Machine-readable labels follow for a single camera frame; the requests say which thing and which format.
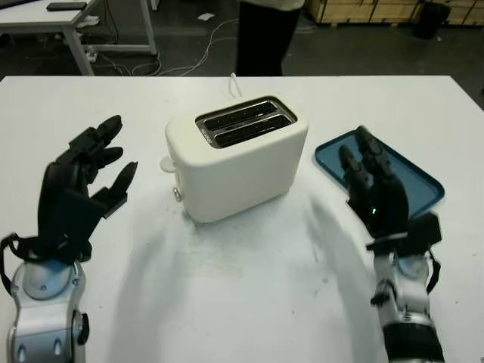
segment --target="blue tray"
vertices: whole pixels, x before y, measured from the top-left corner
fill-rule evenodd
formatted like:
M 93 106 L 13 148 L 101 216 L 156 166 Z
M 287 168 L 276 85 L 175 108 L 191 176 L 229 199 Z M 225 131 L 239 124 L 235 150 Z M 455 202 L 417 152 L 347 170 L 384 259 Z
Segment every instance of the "blue tray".
M 316 162 L 343 187 L 345 186 L 344 171 L 340 164 L 338 150 L 341 146 L 346 145 L 357 160 L 361 159 L 354 133 L 354 131 L 347 132 L 318 146 L 315 150 Z M 400 178 L 405 187 L 410 217 L 425 213 L 444 197 L 444 187 L 437 180 L 405 159 L 387 144 L 378 141 L 388 153 L 393 172 Z

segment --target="robotic arm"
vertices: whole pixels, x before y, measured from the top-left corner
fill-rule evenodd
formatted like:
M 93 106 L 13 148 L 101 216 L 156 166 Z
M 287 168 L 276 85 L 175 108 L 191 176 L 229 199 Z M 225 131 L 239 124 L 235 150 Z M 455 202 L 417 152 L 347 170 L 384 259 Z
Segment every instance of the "robotic arm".
M 8 334 L 9 363 L 82 363 L 89 335 L 86 313 L 79 310 L 85 287 L 81 262 L 91 258 L 88 239 L 101 217 L 127 200 L 137 163 L 129 163 L 111 188 L 90 197 L 87 185 L 98 170 L 123 155 L 106 148 L 122 128 L 120 116 L 88 128 L 45 170 L 38 210 L 39 235 L 16 234 L 0 243 L 0 277 L 14 298 L 17 317 Z M 24 263 L 11 281 L 3 253 L 9 247 Z
M 392 172 L 385 150 L 362 126 L 355 137 L 361 163 L 346 146 L 340 148 L 340 162 L 348 204 L 375 239 L 367 245 L 374 253 L 378 281 L 371 304 L 378 309 L 388 359 L 444 362 L 428 297 L 439 280 L 440 264 L 430 250 L 442 239 L 439 219 L 427 213 L 409 220 L 404 186 Z M 429 261 L 433 274 L 427 284 Z

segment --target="toaster slot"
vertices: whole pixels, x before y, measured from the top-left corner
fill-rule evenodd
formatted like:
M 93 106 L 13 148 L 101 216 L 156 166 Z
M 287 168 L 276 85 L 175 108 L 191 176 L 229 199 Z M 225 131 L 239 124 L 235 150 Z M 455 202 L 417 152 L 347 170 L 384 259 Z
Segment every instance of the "toaster slot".
M 217 134 L 215 136 L 215 142 L 219 147 L 227 147 L 281 129 L 290 124 L 291 121 L 286 116 L 277 115 L 231 131 L 223 132 L 222 134 Z
M 235 123 L 243 123 L 244 121 L 254 119 L 258 116 L 269 115 L 270 113 L 274 113 L 276 110 L 277 108 L 275 105 L 273 105 L 271 102 L 265 101 L 261 104 L 246 107 L 242 110 L 236 110 L 225 115 L 207 119 L 204 122 L 204 125 L 205 129 L 214 132 L 220 129 L 224 129 Z

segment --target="trash bin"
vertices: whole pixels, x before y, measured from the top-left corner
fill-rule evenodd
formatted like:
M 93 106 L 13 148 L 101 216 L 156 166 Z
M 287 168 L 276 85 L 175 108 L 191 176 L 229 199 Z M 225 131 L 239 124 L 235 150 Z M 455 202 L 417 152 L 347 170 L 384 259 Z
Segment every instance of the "trash bin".
M 414 28 L 415 36 L 422 39 L 433 38 L 437 29 L 447 20 L 450 12 L 450 7 L 444 4 L 435 2 L 423 4 L 420 18 Z

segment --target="paper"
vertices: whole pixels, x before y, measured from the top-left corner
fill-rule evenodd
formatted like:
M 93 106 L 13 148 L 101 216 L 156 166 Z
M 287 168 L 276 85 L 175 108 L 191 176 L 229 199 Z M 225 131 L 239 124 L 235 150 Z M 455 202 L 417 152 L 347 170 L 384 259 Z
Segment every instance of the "paper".
M 212 14 L 212 13 L 205 13 L 205 14 L 201 14 L 197 19 L 207 21 L 208 19 L 210 19 L 211 17 L 214 17 L 214 16 L 215 15 Z

